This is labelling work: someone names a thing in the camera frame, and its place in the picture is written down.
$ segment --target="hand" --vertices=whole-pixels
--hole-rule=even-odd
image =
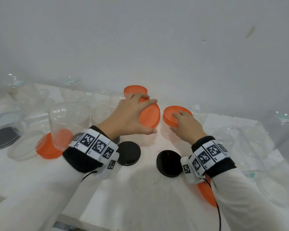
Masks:
[[[144,93],[128,94],[125,100],[120,100],[112,115],[97,127],[112,140],[122,135],[156,133],[155,129],[143,126],[139,121],[139,116],[144,109],[158,101],[152,99],[139,103],[141,98],[150,97]]]
[[[170,129],[183,141],[193,145],[202,137],[207,136],[203,131],[202,125],[189,113],[180,111],[172,114],[177,120],[179,127],[170,127]]]

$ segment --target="white long-sleeved shirt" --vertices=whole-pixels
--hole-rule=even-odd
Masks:
[[[0,231],[49,231],[84,174],[63,157],[43,168],[31,186],[0,203]],[[212,190],[232,231],[289,230],[253,183],[235,168],[212,179]]]

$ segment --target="person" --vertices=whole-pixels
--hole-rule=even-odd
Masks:
[[[113,114],[104,122],[92,126],[109,139],[122,135],[152,134],[153,128],[140,124],[142,110],[157,103],[151,99],[138,103],[145,94],[129,94],[121,100]],[[188,113],[173,114],[178,127],[171,130],[182,140],[202,145],[214,139],[207,136],[201,124]],[[101,166],[100,162],[69,147],[63,156],[49,163],[35,182],[0,203],[0,231],[48,231],[57,216],[75,193],[85,173]],[[206,172],[212,177],[212,190],[230,229],[278,231],[287,230],[281,216],[255,185],[226,158]]]

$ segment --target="person's left hand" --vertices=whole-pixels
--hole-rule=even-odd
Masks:
[[[139,116],[144,109],[158,101],[152,99],[139,103],[141,98],[148,99],[150,97],[144,93],[128,94],[125,100],[120,100],[112,115],[96,126],[112,140],[123,135],[156,133],[155,129],[143,126]]]

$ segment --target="mark on wall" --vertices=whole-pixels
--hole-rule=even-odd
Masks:
[[[248,34],[246,35],[246,39],[249,38],[255,31],[255,25],[251,27],[251,29],[249,30]]]

